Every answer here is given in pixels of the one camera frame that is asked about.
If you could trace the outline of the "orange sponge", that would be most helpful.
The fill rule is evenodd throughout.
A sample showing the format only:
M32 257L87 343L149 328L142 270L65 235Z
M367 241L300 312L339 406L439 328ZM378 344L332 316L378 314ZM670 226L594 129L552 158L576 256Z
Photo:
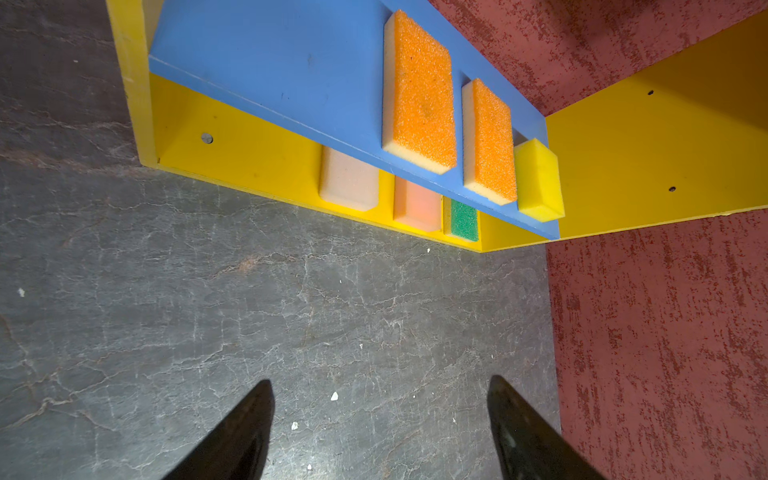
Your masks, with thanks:
M517 200L510 107L480 79L462 93L463 184L497 205Z
M402 10L384 28L382 149L438 175L458 164L449 50Z

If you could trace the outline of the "salmon pink sponge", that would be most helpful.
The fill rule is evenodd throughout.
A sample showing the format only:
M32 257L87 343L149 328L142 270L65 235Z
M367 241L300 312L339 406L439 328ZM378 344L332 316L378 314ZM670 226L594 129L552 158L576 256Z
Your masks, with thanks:
M393 219L423 232L441 229L442 196L403 178L395 178Z

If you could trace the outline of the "green sponge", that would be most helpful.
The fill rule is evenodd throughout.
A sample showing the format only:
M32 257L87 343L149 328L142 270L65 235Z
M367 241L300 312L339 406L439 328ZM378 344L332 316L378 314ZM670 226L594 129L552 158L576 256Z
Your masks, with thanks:
M471 206L443 198L443 233L467 242L479 240L478 215Z

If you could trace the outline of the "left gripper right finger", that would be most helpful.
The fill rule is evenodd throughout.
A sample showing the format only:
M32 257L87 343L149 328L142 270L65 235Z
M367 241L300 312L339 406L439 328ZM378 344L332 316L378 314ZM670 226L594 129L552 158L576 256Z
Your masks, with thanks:
M504 479L601 479L502 376L489 382L487 407Z

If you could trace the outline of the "small yellow square sponge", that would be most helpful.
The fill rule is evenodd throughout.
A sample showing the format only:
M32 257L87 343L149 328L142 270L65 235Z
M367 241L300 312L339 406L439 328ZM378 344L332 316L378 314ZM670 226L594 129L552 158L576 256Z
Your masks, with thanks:
M565 217L557 155L538 139L514 148L519 211L545 223Z

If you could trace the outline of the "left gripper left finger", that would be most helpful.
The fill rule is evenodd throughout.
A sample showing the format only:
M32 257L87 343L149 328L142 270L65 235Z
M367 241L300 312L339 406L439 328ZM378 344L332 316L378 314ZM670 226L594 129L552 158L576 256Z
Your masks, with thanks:
M264 379L169 473L167 479L259 479L267 463L275 411Z

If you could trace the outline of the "cream white sponge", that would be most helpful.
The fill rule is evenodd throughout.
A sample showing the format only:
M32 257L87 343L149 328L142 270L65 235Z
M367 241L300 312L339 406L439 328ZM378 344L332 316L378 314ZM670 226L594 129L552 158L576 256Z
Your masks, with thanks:
M342 207L366 212L378 206L379 170L361 160L324 146L319 195Z

